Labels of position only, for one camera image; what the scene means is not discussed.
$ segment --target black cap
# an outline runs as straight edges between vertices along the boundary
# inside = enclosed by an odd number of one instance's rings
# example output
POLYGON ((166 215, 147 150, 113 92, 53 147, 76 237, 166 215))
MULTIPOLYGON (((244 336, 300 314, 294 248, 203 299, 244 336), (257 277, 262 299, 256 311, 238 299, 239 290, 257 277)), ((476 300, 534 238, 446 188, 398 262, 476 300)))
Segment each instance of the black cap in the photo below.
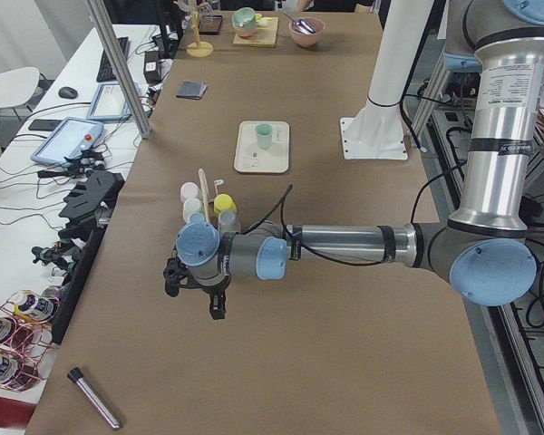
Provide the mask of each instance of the black cap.
POLYGON ((78 367, 75 367, 66 374, 66 377, 69 378, 74 383, 76 383, 79 379, 83 377, 83 374, 81 373, 81 369, 79 369, 78 367))

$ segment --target white tray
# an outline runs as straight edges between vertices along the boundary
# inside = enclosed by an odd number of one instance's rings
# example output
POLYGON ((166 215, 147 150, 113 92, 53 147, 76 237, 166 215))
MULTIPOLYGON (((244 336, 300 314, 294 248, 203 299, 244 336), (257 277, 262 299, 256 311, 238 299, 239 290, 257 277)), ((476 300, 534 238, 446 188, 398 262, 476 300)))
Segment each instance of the white tray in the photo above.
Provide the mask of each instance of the white tray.
POLYGON ((243 121, 239 124, 234 169, 250 174, 281 174, 288 170, 290 127, 283 121, 243 121), (272 145, 262 150, 256 141, 256 126, 272 126, 272 145))

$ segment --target wooden cutting board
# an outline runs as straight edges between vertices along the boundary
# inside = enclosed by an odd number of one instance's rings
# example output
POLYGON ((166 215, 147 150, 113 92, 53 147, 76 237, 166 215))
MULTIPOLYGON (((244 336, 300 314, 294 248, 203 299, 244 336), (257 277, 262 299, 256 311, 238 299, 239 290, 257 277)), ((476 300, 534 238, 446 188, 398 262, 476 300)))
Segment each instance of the wooden cutting board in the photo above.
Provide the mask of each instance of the wooden cutting board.
POLYGON ((243 47, 276 47, 276 34, 278 31, 278 17, 269 16, 268 26, 258 27, 257 31, 249 38, 240 38, 234 34, 234 45, 243 47))

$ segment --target green bowl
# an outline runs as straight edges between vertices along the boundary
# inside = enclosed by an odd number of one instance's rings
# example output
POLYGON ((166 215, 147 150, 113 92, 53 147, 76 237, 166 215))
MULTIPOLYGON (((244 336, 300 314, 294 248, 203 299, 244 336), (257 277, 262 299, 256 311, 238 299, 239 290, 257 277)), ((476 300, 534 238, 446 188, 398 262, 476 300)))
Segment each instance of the green bowl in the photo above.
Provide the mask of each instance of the green bowl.
POLYGON ((251 7, 242 7, 232 15, 232 24, 238 28, 251 28, 256 25, 256 11, 251 7))

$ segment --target white desk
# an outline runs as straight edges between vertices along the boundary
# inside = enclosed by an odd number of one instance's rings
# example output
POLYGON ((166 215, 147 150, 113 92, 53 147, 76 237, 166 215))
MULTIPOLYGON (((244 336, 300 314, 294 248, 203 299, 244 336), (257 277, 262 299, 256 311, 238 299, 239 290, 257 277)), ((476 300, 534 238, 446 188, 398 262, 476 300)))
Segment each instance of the white desk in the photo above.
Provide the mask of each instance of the white desk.
MULTIPOLYGON (((148 42, 152 35, 158 34, 159 29, 154 25, 115 25, 117 36, 128 36, 131 41, 128 65, 133 80, 147 91, 143 76, 143 51, 151 45, 140 46, 148 42)), ((69 102, 90 102, 97 82, 95 77, 101 59, 102 45, 94 29, 65 66, 51 89, 45 94, 35 111, 69 102), (79 93, 75 100, 65 100, 58 96, 58 90, 63 86, 71 86, 79 93)), ((163 71, 168 71, 171 61, 166 61, 163 71)), ((51 111, 45 111, 31 119, 64 119, 67 116, 84 118, 88 105, 68 106, 51 111)), ((29 131, 25 123, 19 134, 36 133, 47 136, 48 133, 29 131)), ((103 137, 117 129, 118 124, 105 124, 103 137)), ((104 152, 105 164, 108 170, 120 172, 127 179, 131 162, 135 158, 141 136, 133 121, 127 121, 107 140, 107 150, 104 152)), ((58 179, 62 185, 55 184, 51 179, 41 181, 41 187, 36 195, 36 171, 44 169, 33 165, 30 156, 43 142, 39 138, 22 137, 15 139, 6 149, 0 159, 0 168, 12 174, 22 172, 23 176, 12 179, 12 175, 0 170, 0 207, 4 208, 45 208, 33 211, 0 209, 0 221, 12 222, 32 214, 42 214, 52 227, 63 227, 66 219, 58 217, 64 207, 63 198, 77 180, 58 179)), ((20 290, 33 290, 40 294, 49 285, 58 285, 62 278, 53 277, 52 266, 40 266, 32 263, 34 256, 31 248, 34 246, 49 247, 58 240, 57 230, 46 225, 41 217, 28 217, 10 226, 0 225, 0 304, 11 294, 20 290)), ((41 364, 41 375, 47 376, 51 364, 41 364)), ((10 397, 21 401, 37 402, 42 394, 44 382, 28 391, 16 393, 0 390, 0 396, 10 397)), ((23 433, 20 430, 0 430, 0 434, 23 433)))

